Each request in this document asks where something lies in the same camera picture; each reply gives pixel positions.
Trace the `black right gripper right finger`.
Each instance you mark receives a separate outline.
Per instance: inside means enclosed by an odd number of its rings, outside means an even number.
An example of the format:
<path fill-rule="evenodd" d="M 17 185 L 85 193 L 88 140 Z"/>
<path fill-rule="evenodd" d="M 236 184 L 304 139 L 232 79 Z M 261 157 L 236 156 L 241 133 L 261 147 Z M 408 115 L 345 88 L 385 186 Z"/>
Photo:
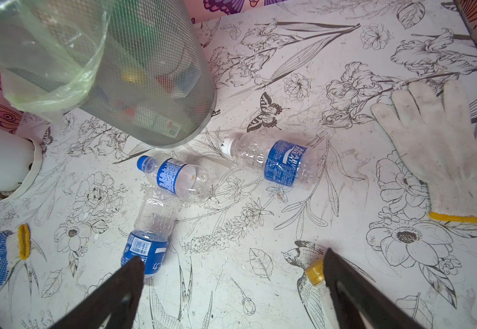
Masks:
<path fill-rule="evenodd" d="M 323 268 L 340 328 L 421 327 L 332 249 L 327 249 Z"/>

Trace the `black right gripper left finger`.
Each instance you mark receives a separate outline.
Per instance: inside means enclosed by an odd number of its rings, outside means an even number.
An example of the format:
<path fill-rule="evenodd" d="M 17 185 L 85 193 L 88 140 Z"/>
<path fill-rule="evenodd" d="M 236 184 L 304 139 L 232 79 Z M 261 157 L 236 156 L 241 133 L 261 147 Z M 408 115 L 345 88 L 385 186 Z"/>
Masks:
<path fill-rule="evenodd" d="M 132 328 L 144 286 L 145 264 L 136 256 L 96 288 L 53 328 Z"/>

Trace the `blue cap bottle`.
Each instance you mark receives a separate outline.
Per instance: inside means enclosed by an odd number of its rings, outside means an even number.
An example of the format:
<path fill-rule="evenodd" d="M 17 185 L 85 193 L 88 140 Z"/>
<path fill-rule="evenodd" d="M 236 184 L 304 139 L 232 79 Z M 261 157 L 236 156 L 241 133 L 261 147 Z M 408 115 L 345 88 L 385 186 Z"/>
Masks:
<path fill-rule="evenodd" d="M 157 274 L 162 266 L 181 201 L 176 195 L 150 187 L 130 232 L 120 263 L 134 257 L 145 264 L 144 280 Z"/>

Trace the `clear bottle blue label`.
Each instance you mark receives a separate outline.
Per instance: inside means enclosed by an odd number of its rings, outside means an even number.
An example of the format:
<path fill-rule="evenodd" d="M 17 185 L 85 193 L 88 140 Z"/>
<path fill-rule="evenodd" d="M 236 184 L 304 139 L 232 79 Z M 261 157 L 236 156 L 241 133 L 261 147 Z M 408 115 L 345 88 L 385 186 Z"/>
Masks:
<path fill-rule="evenodd" d="M 319 179 L 321 155 L 286 137 L 237 132 L 223 139 L 221 151 L 241 169 L 278 185 L 309 189 Z"/>

